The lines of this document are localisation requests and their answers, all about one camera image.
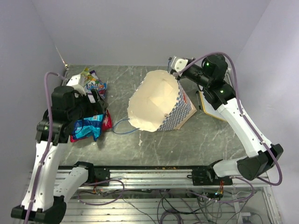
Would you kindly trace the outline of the blue snack bag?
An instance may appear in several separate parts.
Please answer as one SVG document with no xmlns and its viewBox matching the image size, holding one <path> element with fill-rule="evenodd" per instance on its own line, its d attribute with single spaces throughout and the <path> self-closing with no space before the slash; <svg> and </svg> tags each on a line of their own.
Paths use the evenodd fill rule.
<svg viewBox="0 0 299 224">
<path fill-rule="evenodd" d="M 89 137 L 92 137 L 96 141 L 102 133 L 103 119 L 104 115 L 101 114 L 76 121 L 71 133 L 71 142 Z"/>
</svg>

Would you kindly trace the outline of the blue candy packet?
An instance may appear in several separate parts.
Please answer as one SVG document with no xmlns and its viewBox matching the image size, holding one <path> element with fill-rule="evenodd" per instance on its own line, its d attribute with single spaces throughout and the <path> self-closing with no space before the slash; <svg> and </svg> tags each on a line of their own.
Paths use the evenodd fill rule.
<svg viewBox="0 0 299 224">
<path fill-rule="evenodd" d="M 96 89 L 98 91 L 105 91 L 107 89 L 107 84 L 106 83 L 102 83 L 102 82 L 89 82 L 86 84 L 86 88 L 88 90 L 92 90 L 92 89 Z"/>
</svg>

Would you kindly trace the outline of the pink chips bag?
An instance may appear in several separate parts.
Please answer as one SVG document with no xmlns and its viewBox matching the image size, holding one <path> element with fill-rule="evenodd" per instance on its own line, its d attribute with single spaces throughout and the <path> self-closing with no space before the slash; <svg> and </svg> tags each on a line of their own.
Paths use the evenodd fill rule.
<svg viewBox="0 0 299 224">
<path fill-rule="evenodd" d="M 103 124 L 102 124 L 102 133 L 112 128 L 112 120 L 109 114 L 109 111 L 106 110 L 104 114 Z"/>
</svg>

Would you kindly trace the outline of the yellow green candy bag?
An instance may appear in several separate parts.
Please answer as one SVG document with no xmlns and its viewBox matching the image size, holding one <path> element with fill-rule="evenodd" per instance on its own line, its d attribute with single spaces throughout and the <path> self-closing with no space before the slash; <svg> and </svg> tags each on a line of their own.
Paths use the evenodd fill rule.
<svg viewBox="0 0 299 224">
<path fill-rule="evenodd" d="M 85 81 L 89 80 L 91 76 L 89 68 L 85 67 L 84 70 L 81 72 L 81 76 L 84 78 Z"/>
</svg>

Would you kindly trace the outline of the checkered paper bag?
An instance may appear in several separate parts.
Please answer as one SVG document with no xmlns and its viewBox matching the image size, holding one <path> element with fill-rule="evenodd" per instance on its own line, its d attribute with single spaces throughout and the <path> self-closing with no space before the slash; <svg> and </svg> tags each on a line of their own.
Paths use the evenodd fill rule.
<svg viewBox="0 0 299 224">
<path fill-rule="evenodd" d="M 128 101 L 125 119 L 134 130 L 157 132 L 180 129 L 197 112 L 180 82 L 166 70 L 151 70 Z"/>
</svg>

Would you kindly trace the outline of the purple snack packet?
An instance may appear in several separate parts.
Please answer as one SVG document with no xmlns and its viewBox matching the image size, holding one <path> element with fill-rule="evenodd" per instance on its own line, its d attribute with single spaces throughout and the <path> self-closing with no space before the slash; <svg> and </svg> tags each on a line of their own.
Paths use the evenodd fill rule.
<svg viewBox="0 0 299 224">
<path fill-rule="evenodd" d="M 90 71 L 90 75 L 92 76 L 92 81 L 100 81 L 100 79 L 98 78 L 98 76 L 96 75 L 95 70 Z"/>
<path fill-rule="evenodd" d="M 106 90 L 98 90 L 98 93 L 103 99 L 106 98 Z"/>
</svg>

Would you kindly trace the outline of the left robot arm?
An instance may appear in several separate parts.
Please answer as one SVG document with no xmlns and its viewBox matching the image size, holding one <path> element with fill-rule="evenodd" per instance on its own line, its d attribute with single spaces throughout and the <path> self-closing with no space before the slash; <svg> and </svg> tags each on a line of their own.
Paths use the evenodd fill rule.
<svg viewBox="0 0 299 224">
<path fill-rule="evenodd" d="M 104 114 L 108 104 L 95 89 L 91 91 L 93 103 L 85 91 L 76 86 L 59 86 L 52 94 L 47 88 L 45 91 L 48 108 L 36 128 L 36 158 L 30 184 L 22 203 L 12 208 L 11 217 L 24 223 L 59 224 L 78 187 L 95 181 L 93 164 L 79 161 L 55 187 L 62 151 L 75 122 Z"/>
</svg>

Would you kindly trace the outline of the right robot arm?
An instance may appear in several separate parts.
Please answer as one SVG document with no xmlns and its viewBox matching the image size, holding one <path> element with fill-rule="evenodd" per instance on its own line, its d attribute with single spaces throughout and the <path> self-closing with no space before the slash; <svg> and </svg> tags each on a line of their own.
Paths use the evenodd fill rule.
<svg viewBox="0 0 299 224">
<path fill-rule="evenodd" d="M 228 68 L 236 76 L 232 59 L 223 52 L 194 59 L 174 56 L 169 68 L 177 80 L 187 78 L 201 87 L 206 101 L 228 122 L 245 149 L 244 157 L 212 163 L 212 170 L 206 173 L 207 181 L 215 185 L 222 177 L 241 176 L 249 181 L 259 179 L 273 186 L 280 185 L 282 170 L 278 159 L 284 150 L 266 138 L 246 113 L 237 85 L 224 80 Z"/>
</svg>

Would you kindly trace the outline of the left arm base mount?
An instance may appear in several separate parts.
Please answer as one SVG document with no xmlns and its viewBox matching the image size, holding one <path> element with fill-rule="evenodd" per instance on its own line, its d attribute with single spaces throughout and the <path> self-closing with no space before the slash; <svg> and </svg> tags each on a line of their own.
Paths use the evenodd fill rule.
<svg viewBox="0 0 299 224">
<path fill-rule="evenodd" d="M 95 182 L 101 182 L 100 184 L 96 184 L 96 186 L 108 186 L 108 182 L 104 182 L 110 179 L 110 171 L 107 168 L 95 168 Z"/>
</svg>

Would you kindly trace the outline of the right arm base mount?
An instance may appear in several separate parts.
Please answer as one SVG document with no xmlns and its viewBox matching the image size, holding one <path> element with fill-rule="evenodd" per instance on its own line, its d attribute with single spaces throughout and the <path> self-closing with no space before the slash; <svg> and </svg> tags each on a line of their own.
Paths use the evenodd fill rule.
<svg viewBox="0 0 299 224">
<path fill-rule="evenodd" d="M 192 180 L 193 186 L 225 186 L 233 185 L 233 181 L 229 176 L 218 177 L 215 172 L 208 167 L 198 167 L 187 175 L 188 179 Z"/>
</svg>

